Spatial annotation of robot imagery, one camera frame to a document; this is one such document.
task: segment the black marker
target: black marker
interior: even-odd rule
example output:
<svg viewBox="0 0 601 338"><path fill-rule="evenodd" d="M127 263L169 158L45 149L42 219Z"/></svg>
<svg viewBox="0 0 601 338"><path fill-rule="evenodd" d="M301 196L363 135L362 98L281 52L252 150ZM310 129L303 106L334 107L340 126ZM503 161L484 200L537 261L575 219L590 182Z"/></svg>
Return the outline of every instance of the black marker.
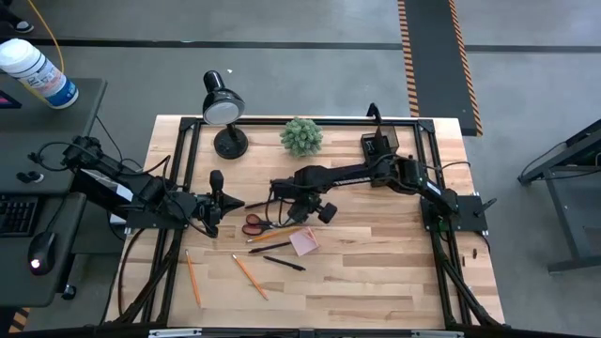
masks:
<svg viewBox="0 0 601 338"><path fill-rule="evenodd" d="M275 248L280 248L280 247L283 247L283 246L286 246L286 245L290 245L290 244L292 244L292 242L284 242L284 243L280 243L280 244L273 244L273 245L266 246L266 247L263 247L263 248L252 249L248 253L249 254L256 254L256 253L260 253L262 251L266 251L266 250L270 250L270 249L275 249Z"/></svg>
<svg viewBox="0 0 601 338"><path fill-rule="evenodd" d="M305 268L303 268L301 266L298 266L298 265L292 264L292 263L288 263L288 262L285 262L283 260L279 260L277 258L273 258L273 257L269 257L269 256L263 256L263 258L265 258L267 260L270 260L271 262L284 264L285 266L289 266L289 267L293 268L294 270L298 270L298 271L305 271L306 270Z"/></svg>

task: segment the black desk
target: black desk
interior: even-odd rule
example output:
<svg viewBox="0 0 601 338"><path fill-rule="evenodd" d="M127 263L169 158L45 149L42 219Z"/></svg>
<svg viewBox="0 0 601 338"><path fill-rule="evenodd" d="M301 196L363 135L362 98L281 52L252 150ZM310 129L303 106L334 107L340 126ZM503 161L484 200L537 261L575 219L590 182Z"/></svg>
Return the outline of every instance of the black desk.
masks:
<svg viewBox="0 0 601 338"><path fill-rule="evenodd" d="M599 229L601 201L601 119L565 140L566 148L517 179L547 182L572 257L550 264L550 273L601 266L588 229Z"/></svg>
<svg viewBox="0 0 601 338"><path fill-rule="evenodd" d="M0 193L40 195L36 234L43 232L63 198L53 231L57 233L55 263L51 272L34 276L28 267L27 250L31 238L0 238L0 306L47 306L70 271L71 246L85 209L85 196L69 193L71 171L49 172L27 159L47 142L70 142L75 135L89 135L106 89L101 79L71 79L79 88L79 99L67 109L53 110L35 98L20 83L0 76L0 88L19 101L21 109L0 110ZM46 164L61 167L65 146L50 146L44 151ZM16 179L18 172L38 171L45 178L39 184Z"/></svg>
<svg viewBox="0 0 601 338"><path fill-rule="evenodd" d="M0 110L0 192L65 193L73 173L48 172L27 159L47 142L71 142L75 135L89 135L106 89L101 79L72 79L79 88L79 99L67 109L54 110L36 99L22 84L7 75L0 76L0 88L23 104L21 109ZM64 146L44 150L47 165L61 167ZM19 172L38 171L45 175L39 184L24 184L16 179Z"/></svg>

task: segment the metal stand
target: metal stand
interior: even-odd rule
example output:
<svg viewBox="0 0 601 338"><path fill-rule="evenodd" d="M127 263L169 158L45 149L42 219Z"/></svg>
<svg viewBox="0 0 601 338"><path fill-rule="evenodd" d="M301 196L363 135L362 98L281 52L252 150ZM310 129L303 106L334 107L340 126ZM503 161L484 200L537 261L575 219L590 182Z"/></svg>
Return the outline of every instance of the metal stand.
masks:
<svg viewBox="0 0 601 338"><path fill-rule="evenodd" d="M567 148L517 178L522 185L544 179L559 217L572 259L550 264L550 273L601 266L594 255L587 228L599 227L601 211L601 120L565 141Z"/></svg>

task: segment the lamp shade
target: lamp shade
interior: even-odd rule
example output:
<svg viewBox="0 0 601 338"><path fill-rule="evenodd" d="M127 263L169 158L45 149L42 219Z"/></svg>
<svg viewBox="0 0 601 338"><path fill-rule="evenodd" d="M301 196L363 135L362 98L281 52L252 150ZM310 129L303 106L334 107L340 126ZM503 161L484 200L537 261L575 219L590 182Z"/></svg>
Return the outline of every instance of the lamp shade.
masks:
<svg viewBox="0 0 601 338"><path fill-rule="evenodd" d="M210 70L203 77L207 96L203 102L203 118L209 124L226 125L244 113L244 101L234 91L225 88L221 75Z"/></svg>

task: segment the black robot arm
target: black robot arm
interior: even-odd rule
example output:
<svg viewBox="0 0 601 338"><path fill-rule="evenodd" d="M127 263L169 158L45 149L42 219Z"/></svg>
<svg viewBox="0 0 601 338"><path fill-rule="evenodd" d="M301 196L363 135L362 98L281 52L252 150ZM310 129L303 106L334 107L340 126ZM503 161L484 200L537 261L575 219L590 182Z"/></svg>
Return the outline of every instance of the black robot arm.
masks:
<svg viewBox="0 0 601 338"><path fill-rule="evenodd" d="M217 224L227 212L242 207L244 202L223 193L223 175L220 171L210 173L212 192L194 194L178 192L176 182L165 178L164 173L170 157L155 166L163 165L163 175L153 176L148 172L136 172L110 156L94 137L73 138L72 144L63 152L62 164L75 173L71 189L83 192L87 198L115 215L126 219L131 228L182 229L194 226L191 218L202 221L205 235L216 238ZM40 162L39 154L31 154L32 161ZM99 184L95 178L81 169L95 170L114 182L129 189L131 201Z"/></svg>
<svg viewBox="0 0 601 338"><path fill-rule="evenodd" d="M321 206L320 194L333 187L370 182L372 187L387 186L398 193L423 196L441 216L458 212L457 193L442 189L428 179L426 168L411 157L395 154L382 155L375 161L336 168L320 165L306 166L293 177L271 181L275 200L293 199L288 216L295 223L303 223L312 212L319 212L319 220L329 223L337 207L328 203Z"/></svg>

